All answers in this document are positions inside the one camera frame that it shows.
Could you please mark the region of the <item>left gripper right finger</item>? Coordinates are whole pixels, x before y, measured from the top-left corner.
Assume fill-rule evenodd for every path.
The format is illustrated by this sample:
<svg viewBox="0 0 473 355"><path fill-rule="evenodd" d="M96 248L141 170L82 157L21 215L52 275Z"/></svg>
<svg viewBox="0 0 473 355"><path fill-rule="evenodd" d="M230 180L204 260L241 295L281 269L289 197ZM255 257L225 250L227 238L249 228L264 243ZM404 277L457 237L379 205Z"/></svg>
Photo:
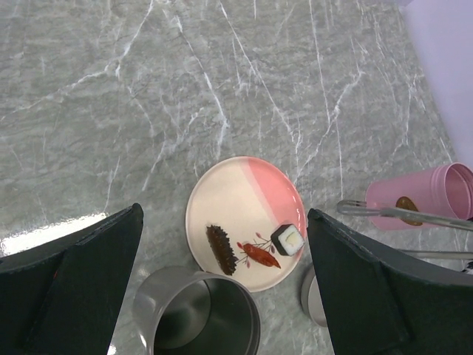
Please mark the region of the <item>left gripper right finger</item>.
<svg viewBox="0 0 473 355"><path fill-rule="evenodd" d="M307 237L335 354L471 354L472 276L311 209Z"/></svg>

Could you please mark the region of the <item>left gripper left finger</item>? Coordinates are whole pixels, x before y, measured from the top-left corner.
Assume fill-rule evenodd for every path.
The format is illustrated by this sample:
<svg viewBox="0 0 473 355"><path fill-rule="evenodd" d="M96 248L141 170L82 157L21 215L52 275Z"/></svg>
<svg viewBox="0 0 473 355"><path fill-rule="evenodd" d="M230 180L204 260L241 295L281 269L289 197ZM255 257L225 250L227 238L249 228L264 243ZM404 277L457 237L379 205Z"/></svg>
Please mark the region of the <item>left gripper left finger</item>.
<svg viewBox="0 0 473 355"><path fill-rule="evenodd" d="M143 230L135 203L1 259L2 354L107 354Z"/></svg>

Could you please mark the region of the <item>metal tongs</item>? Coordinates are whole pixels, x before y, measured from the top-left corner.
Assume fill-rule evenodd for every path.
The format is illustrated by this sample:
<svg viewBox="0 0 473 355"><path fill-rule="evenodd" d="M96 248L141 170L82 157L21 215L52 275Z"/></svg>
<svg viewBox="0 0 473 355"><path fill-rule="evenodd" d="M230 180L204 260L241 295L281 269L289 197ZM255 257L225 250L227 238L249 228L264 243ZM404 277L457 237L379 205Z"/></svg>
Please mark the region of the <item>metal tongs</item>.
<svg viewBox="0 0 473 355"><path fill-rule="evenodd" d="M338 213L345 215L363 217L391 217L400 220L405 219L419 223L432 224L434 226L443 226L451 229L472 231L472 221L442 217L434 214L425 214L395 207L371 209L367 207L367 204L364 201L341 200L337 203L336 210ZM472 253L470 251L411 251L403 249L400 249L400 251L409 256L420 259L472 261Z"/></svg>

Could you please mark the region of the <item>sushi roll toy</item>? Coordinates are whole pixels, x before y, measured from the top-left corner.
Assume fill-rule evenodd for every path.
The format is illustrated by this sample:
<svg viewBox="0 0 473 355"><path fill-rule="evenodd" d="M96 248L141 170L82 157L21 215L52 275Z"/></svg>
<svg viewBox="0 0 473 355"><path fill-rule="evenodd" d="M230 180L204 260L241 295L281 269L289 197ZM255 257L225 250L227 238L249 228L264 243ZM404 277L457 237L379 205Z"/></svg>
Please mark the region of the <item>sushi roll toy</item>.
<svg viewBox="0 0 473 355"><path fill-rule="evenodd" d="M293 224L281 225L270 239L278 253L282 256L292 257L304 245L304 238Z"/></svg>

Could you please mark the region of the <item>red shrimp toy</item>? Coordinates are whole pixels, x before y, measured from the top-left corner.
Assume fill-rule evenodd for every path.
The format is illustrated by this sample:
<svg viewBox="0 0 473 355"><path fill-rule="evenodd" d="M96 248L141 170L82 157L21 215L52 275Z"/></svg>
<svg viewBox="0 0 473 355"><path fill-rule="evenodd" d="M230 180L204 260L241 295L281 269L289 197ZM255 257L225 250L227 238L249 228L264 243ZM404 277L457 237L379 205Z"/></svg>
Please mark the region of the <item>red shrimp toy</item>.
<svg viewBox="0 0 473 355"><path fill-rule="evenodd" d="M237 246L245 254L247 260L253 260L269 268L281 268L278 260L269 251L250 243L237 243Z"/></svg>

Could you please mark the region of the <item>dark sea cucumber toy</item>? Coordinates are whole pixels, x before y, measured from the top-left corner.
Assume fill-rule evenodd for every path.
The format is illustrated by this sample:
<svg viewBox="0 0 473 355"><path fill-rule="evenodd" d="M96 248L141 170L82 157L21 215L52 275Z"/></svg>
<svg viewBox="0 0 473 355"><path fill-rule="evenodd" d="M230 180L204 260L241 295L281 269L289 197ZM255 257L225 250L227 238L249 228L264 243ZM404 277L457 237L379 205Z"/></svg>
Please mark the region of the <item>dark sea cucumber toy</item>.
<svg viewBox="0 0 473 355"><path fill-rule="evenodd" d="M206 227L206 236L222 272L232 276L236 271L238 258L231 247L228 233L220 226L210 225Z"/></svg>

